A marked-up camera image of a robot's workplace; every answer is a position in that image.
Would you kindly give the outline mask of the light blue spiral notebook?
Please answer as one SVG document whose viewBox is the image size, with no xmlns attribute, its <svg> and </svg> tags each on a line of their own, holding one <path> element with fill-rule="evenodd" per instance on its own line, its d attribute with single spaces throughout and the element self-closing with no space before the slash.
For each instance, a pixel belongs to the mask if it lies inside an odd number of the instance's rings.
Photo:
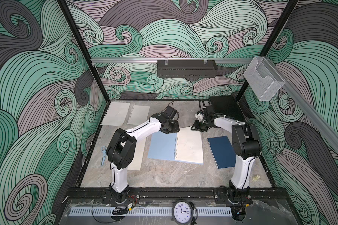
<svg viewBox="0 0 338 225">
<path fill-rule="evenodd" d="M 202 137 L 190 127 L 180 128 L 178 133 L 152 134 L 148 157 L 152 159 L 203 164 Z"/>
</svg>

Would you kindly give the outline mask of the dark blue spiral notebook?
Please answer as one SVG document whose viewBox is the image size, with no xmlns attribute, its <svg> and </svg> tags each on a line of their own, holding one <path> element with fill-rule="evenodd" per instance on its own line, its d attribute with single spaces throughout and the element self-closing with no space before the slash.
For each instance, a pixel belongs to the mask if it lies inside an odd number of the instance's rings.
<svg viewBox="0 0 338 225">
<path fill-rule="evenodd" d="M 236 154 L 227 136 L 208 138 L 207 142 L 215 160 L 217 169 L 235 166 Z"/>
</svg>

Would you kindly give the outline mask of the torn lined paper page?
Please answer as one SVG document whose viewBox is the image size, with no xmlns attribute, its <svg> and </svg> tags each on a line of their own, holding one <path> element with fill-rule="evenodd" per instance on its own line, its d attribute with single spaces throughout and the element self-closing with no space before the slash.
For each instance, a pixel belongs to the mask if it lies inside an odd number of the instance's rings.
<svg viewBox="0 0 338 225">
<path fill-rule="evenodd" d="M 111 102 L 101 123 L 102 126 L 122 126 L 126 119 L 130 103 Z"/>
</svg>

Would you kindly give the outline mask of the cream lined spiral notebook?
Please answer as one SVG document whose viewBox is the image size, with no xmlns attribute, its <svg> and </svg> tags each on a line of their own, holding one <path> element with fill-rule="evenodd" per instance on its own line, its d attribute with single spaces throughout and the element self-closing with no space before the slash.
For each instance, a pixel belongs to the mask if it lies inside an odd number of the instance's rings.
<svg viewBox="0 0 338 225">
<path fill-rule="evenodd" d="M 143 154 L 145 150 L 146 145 L 146 139 L 142 139 L 140 141 L 137 141 L 136 147 L 135 147 L 135 153 L 133 161 L 129 164 L 128 170 L 132 171 L 140 171 L 142 160 L 143 160 Z"/>
</svg>

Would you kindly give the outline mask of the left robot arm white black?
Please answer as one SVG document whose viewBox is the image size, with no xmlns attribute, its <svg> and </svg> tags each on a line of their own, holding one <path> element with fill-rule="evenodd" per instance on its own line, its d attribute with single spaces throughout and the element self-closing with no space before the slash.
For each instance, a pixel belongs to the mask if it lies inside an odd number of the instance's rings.
<svg viewBox="0 0 338 225">
<path fill-rule="evenodd" d="M 127 199 L 129 191 L 127 167 L 134 159 L 137 142 L 159 131 L 164 134 L 179 132 L 179 123 L 174 119 L 178 115 L 176 109 L 167 106 L 162 112 L 153 114 L 146 122 L 132 129 L 119 128 L 115 131 L 106 149 L 112 172 L 109 188 L 113 201 L 122 203 Z"/>
</svg>

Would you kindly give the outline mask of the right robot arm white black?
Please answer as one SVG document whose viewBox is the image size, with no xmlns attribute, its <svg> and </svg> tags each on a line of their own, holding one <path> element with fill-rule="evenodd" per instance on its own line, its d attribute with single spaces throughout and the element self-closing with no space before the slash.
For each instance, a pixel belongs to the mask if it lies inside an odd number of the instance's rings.
<svg viewBox="0 0 338 225">
<path fill-rule="evenodd" d="M 211 97 L 208 105 L 200 100 L 195 117 L 191 127 L 193 131 L 207 132 L 211 128 L 222 128 L 231 133 L 236 164 L 226 195 L 233 205 L 251 204 L 248 178 L 253 163 L 262 151 L 257 128 L 246 123 L 243 112 L 233 97 Z"/>
</svg>

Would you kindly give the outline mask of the black hard case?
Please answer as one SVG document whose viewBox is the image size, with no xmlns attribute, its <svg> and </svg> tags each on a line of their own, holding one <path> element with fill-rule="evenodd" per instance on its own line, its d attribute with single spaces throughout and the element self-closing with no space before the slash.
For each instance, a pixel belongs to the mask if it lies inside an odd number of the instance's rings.
<svg viewBox="0 0 338 225">
<path fill-rule="evenodd" d="M 233 96 L 212 96 L 209 102 L 214 113 L 226 115 L 239 122 L 246 122 L 244 114 Z"/>
</svg>

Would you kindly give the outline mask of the light blue scissors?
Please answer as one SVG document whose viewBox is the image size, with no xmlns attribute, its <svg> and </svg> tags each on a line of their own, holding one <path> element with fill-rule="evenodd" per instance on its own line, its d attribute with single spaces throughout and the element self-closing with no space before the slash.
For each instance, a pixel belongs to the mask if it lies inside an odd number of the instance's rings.
<svg viewBox="0 0 338 225">
<path fill-rule="evenodd" d="M 104 166 L 105 160 L 106 160 L 106 156 L 107 156 L 107 154 L 106 154 L 106 146 L 102 146 L 101 152 L 102 152 L 101 166 Z"/>
</svg>

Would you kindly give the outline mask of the small yellowish object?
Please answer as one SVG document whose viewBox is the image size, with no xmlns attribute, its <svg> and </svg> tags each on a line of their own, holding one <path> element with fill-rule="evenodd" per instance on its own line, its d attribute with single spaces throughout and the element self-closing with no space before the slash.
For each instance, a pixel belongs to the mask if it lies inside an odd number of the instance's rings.
<svg viewBox="0 0 338 225">
<path fill-rule="evenodd" d="M 252 179 L 253 181 L 259 181 L 261 179 L 261 176 L 257 174 L 257 175 L 254 175 Z"/>
</svg>

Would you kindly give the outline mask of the round white clock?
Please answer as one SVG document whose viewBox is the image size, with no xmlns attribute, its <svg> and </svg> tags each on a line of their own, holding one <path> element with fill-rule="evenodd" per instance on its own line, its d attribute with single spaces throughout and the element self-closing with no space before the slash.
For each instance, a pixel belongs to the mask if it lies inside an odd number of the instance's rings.
<svg viewBox="0 0 338 225">
<path fill-rule="evenodd" d="M 178 225 L 189 225 L 193 219 L 193 207 L 186 200 L 178 200 L 172 207 L 172 221 Z"/>
</svg>

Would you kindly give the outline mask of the black wall tray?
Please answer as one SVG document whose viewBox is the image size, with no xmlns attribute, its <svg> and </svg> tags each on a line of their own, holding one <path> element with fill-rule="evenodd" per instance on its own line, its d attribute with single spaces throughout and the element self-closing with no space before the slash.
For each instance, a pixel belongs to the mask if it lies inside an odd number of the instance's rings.
<svg viewBox="0 0 338 225">
<path fill-rule="evenodd" d="M 157 75 L 161 78 L 196 79 L 215 77 L 218 67 L 215 61 L 158 61 Z"/>
</svg>

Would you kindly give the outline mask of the clear acrylic wall holder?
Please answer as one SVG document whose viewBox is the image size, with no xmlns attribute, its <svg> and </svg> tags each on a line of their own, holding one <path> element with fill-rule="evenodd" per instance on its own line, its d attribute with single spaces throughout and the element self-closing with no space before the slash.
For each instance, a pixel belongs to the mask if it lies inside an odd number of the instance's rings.
<svg viewBox="0 0 338 225">
<path fill-rule="evenodd" d="M 266 57 L 254 57 L 244 77 L 261 102 L 270 101 L 285 84 L 285 78 L 274 62 Z"/>
</svg>

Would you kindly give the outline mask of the aluminium rail back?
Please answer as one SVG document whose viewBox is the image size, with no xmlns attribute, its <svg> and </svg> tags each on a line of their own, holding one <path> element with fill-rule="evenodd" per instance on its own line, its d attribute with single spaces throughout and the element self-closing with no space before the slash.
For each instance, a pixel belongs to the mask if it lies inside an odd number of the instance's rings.
<svg viewBox="0 0 338 225">
<path fill-rule="evenodd" d="M 92 63 L 157 63 L 158 61 L 215 61 L 219 64 L 248 64 L 253 58 L 134 58 L 134 57 L 106 57 L 92 58 Z"/>
</svg>

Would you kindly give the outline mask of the aluminium rail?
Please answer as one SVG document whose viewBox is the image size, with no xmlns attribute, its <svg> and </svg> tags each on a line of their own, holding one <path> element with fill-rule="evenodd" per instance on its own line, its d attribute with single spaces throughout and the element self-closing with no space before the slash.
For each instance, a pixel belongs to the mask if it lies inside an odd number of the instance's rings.
<svg viewBox="0 0 338 225">
<path fill-rule="evenodd" d="M 284 90 L 294 99 L 296 105 L 309 118 L 329 146 L 338 154 L 338 132 L 316 110 L 315 107 L 319 102 L 315 100 L 314 89 L 310 87 L 309 81 L 306 80 L 299 69 L 286 62 L 279 63 L 279 66 L 276 66 L 272 60 L 268 58 L 265 60 L 271 74 L 275 78 L 284 80 L 284 85 L 282 86 Z"/>
<path fill-rule="evenodd" d="M 248 64 L 253 58 L 134 58 L 134 57 L 106 57 L 92 58 L 92 63 L 157 63 L 158 61 L 215 61 L 219 64 Z"/>
</svg>

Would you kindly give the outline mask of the aluminium rail right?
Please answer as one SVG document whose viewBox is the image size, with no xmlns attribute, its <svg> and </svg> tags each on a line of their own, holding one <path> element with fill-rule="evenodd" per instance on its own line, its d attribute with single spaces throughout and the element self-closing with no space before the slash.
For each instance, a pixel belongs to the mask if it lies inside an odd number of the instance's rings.
<svg viewBox="0 0 338 225">
<path fill-rule="evenodd" d="M 265 60 L 271 74 L 275 78 L 284 80 L 284 85 L 282 86 L 284 90 L 294 99 L 296 105 L 309 118 L 329 146 L 338 154 L 338 132 L 316 110 L 315 107 L 319 102 L 315 100 L 314 89 L 310 87 L 309 81 L 306 80 L 299 69 L 286 62 L 279 63 L 279 66 L 276 66 L 272 60 L 268 58 Z"/>
</svg>

